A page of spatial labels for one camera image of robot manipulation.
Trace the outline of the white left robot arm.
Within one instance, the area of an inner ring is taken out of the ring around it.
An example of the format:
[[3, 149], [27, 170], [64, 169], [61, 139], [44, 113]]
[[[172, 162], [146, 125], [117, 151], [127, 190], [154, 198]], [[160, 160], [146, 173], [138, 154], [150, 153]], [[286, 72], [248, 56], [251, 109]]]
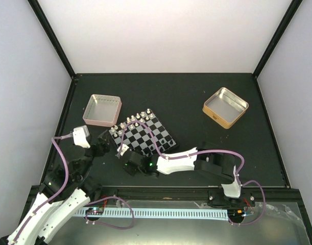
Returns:
[[0, 238], [0, 244], [48, 244], [75, 212], [101, 200], [102, 186], [89, 171], [96, 157], [110, 151], [109, 135], [102, 134], [87, 148], [75, 143], [66, 160], [56, 141], [68, 138], [78, 139], [74, 133], [52, 138], [63, 165], [45, 176], [30, 210], [13, 233]]

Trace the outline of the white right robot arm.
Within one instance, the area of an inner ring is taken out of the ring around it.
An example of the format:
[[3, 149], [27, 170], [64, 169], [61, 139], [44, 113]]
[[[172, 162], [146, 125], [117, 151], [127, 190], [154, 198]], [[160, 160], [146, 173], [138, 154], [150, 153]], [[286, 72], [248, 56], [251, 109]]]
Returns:
[[130, 175], [141, 173], [157, 177], [178, 172], [199, 172], [219, 181], [227, 204], [235, 206], [243, 200], [239, 171], [244, 157], [230, 150], [206, 150], [197, 147], [174, 154], [143, 155], [127, 145], [118, 147], [117, 156]]

